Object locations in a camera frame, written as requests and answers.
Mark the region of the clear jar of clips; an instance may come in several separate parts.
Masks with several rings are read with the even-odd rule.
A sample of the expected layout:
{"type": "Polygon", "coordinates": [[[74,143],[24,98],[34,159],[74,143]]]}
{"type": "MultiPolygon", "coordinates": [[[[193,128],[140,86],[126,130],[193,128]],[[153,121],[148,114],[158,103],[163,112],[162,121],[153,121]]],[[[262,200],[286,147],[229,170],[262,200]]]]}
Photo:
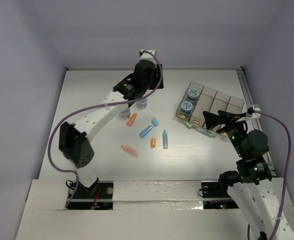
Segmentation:
{"type": "Polygon", "coordinates": [[[142,99],[142,100],[139,100],[139,101],[136,101],[136,106],[140,109],[144,109],[146,108],[148,105],[148,102],[147,102],[147,99],[142,99]]]}
{"type": "Polygon", "coordinates": [[[119,113],[119,116],[124,119],[128,120],[131,117],[131,110],[130,108],[125,109],[124,111],[119,113]]]}

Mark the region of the blue lid round jar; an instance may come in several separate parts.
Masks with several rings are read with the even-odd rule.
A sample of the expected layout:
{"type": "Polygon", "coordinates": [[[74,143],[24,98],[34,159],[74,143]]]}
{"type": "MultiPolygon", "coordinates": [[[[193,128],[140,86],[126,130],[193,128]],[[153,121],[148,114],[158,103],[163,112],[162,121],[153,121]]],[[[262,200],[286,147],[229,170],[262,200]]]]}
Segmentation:
{"type": "Polygon", "coordinates": [[[188,101],[197,101],[197,99],[199,98],[200,96],[200,92],[198,89],[196,88],[190,88],[188,91],[187,91],[187,95],[186,95],[186,99],[188,101]]]}
{"type": "Polygon", "coordinates": [[[187,115],[191,114],[192,109],[193,109],[193,104],[192,104],[192,102],[190,102],[188,100],[185,100],[180,104],[181,112],[183,112],[187,115]]]}

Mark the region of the orange marker cap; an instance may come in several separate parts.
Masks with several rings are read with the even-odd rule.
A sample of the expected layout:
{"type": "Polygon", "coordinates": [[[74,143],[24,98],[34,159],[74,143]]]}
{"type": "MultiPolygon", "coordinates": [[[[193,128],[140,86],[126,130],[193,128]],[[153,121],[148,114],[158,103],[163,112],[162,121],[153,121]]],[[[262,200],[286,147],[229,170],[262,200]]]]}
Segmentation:
{"type": "Polygon", "coordinates": [[[131,127],[133,123],[135,122],[136,118],[137,118],[137,114],[136,113],[132,114],[129,120],[127,121],[126,125],[128,127],[131,127]]]}

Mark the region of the blue marker cap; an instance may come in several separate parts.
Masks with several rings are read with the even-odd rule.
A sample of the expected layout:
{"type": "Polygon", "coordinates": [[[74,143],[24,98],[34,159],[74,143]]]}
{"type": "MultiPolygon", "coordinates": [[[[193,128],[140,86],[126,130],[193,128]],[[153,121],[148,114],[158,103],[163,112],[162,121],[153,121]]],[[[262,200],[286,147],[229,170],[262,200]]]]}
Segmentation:
{"type": "Polygon", "coordinates": [[[145,129],[143,129],[140,133],[139,136],[141,138],[144,138],[146,135],[148,135],[150,133],[150,131],[153,129],[152,125],[149,125],[148,127],[146,127],[145,129]]]}

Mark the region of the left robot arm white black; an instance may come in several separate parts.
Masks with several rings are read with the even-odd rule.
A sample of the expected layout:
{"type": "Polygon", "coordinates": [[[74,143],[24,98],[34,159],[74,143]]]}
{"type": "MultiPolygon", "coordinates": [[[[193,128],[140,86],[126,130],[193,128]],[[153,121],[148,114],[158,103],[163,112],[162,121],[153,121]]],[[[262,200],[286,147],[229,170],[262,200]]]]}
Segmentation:
{"type": "Polygon", "coordinates": [[[59,150],[76,169],[86,167],[94,157],[91,141],[116,115],[126,110],[148,90],[163,88],[162,64],[140,60],[133,73],[126,76],[102,101],[102,107],[87,113],[81,119],[60,126],[59,150]]]}

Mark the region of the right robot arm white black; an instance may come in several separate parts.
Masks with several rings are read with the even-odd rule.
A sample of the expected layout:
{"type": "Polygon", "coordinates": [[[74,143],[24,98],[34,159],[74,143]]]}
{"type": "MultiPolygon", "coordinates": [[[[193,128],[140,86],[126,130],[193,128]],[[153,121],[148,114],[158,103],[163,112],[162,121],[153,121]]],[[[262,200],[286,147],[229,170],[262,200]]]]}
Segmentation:
{"type": "Polygon", "coordinates": [[[283,213],[286,185],[278,199],[263,157],[269,151],[268,138],[260,130],[247,129],[247,121],[261,115],[263,112],[254,106],[238,114],[222,110],[217,114],[203,112],[208,130],[223,126],[217,133],[228,136],[239,160],[236,170],[220,174],[217,181],[202,182],[198,194],[204,199],[231,198],[248,223],[247,233],[256,240],[294,240],[294,231],[283,213]]]}

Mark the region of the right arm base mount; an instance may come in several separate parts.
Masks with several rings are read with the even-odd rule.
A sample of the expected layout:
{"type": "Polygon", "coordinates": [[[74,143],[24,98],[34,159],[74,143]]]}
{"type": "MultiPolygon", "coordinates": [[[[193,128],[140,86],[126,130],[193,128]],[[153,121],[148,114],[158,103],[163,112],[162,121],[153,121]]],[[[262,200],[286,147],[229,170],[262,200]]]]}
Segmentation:
{"type": "Polygon", "coordinates": [[[243,183],[243,178],[235,170],[220,174],[216,181],[203,181],[197,195],[203,199],[204,209],[238,209],[236,202],[227,193],[227,190],[236,183],[243,183]]]}

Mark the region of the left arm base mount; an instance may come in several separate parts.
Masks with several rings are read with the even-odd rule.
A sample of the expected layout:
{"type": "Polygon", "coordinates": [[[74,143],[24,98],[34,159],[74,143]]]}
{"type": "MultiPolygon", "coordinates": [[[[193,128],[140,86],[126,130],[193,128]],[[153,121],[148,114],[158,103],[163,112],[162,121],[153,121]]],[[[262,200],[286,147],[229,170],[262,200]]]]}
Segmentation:
{"type": "Polygon", "coordinates": [[[90,187],[76,181],[67,180],[68,197],[66,208],[69,210],[112,210],[113,181],[100,181],[98,178],[90,187]]]}

